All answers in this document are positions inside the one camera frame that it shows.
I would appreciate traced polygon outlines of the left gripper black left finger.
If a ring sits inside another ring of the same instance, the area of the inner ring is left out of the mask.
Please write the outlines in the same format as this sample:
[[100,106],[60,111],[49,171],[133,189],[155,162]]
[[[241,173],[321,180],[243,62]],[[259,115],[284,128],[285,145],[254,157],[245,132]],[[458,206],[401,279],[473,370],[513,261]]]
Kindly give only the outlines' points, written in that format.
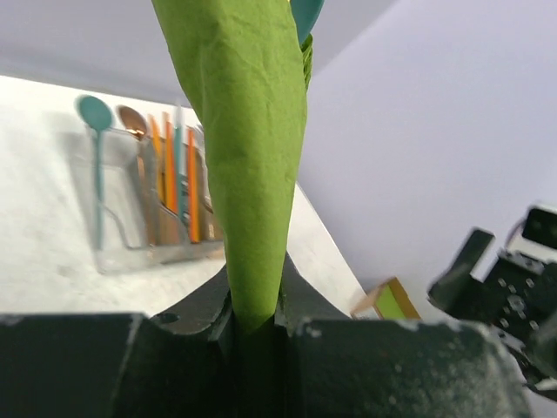
[[225,271],[153,317],[5,314],[4,417],[233,417]]

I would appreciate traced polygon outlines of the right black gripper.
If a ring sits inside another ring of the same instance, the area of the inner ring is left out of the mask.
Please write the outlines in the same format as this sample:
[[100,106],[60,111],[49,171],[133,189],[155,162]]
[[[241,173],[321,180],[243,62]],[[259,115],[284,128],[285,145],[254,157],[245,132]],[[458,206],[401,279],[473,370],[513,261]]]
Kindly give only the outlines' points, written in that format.
[[500,250],[483,280],[472,271],[493,235],[469,234],[428,290],[429,302],[457,320],[487,325],[517,361],[526,386],[556,389],[556,264]]

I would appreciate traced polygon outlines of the green paper napkin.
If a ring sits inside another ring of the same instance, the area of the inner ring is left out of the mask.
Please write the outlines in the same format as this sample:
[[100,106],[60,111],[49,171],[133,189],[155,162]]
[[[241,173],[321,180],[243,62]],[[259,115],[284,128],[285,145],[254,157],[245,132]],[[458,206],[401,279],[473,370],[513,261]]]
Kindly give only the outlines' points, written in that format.
[[156,1],[178,81],[205,133],[233,309],[275,311],[305,135],[303,55],[286,1]]

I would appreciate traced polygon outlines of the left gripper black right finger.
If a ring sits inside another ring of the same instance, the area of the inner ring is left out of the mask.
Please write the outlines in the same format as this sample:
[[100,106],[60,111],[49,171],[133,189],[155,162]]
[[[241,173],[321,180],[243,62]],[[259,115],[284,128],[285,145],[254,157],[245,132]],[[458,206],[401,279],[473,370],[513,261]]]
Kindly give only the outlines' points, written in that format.
[[288,417],[529,417],[510,354],[477,323],[352,320],[286,260],[275,327]]

